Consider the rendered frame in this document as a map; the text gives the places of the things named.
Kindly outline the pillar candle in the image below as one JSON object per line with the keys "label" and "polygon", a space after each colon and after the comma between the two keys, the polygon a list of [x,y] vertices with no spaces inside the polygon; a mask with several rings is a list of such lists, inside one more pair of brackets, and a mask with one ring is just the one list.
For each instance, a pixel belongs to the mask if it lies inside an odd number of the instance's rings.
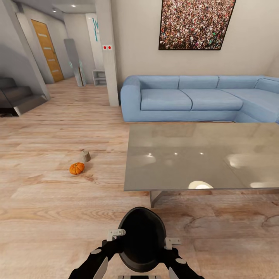
{"label": "pillar candle", "polygon": [[91,160],[89,151],[84,150],[80,153],[83,162],[89,162]]}

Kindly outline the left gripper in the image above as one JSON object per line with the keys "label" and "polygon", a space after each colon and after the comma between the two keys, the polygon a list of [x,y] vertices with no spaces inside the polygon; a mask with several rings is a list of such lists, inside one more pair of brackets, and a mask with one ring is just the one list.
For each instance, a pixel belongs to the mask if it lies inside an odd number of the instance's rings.
{"label": "left gripper", "polygon": [[127,248],[128,245],[128,238],[126,238],[125,240],[123,239],[115,239],[114,241],[107,241],[104,240],[102,241],[102,247],[103,246],[110,246],[112,249],[112,257],[118,253],[121,254],[124,251],[124,248]]}

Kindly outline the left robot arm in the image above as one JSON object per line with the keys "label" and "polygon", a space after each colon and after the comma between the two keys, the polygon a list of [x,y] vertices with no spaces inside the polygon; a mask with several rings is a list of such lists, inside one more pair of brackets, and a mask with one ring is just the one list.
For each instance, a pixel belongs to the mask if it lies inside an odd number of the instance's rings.
{"label": "left robot arm", "polygon": [[121,254],[127,248],[128,238],[116,239],[124,236],[124,229],[108,230],[107,240],[102,241],[102,247],[90,253],[88,259],[77,269],[74,269],[69,279],[102,279],[108,268],[108,261],[116,254]]}

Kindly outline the cauldron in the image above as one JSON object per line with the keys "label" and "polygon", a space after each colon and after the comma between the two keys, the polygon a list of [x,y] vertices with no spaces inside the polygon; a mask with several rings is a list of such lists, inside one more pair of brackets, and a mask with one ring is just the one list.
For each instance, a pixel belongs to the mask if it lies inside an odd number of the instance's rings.
{"label": "cauldron", "polygon": [[159,263],[152,256],[152,246],[164,248],[166,238],[165,225],[162,219],[146,207],[135,207],[122,219],[118,229],[124,229],[128,238],[127,248],[119,254],[124,264],[135,272],[149,272]]}

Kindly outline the pumpkin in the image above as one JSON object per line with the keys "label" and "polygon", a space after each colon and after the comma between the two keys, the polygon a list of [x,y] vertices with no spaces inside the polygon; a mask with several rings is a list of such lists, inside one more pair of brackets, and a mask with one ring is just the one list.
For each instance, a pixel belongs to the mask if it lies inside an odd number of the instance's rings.
{"label": "pumpkin", "polygon": [[73,165],[70,166],[69,171],[70,171],[70,173],[73,174],[73,175],[74,175],[74,174],[75,174],[75,175],[78,175],[78,174],[80,174],[81,172],[84,171],[84,164],[83,164],[83,163],[80,163],[80,162],[75,163],[75,164],[73,164]]}

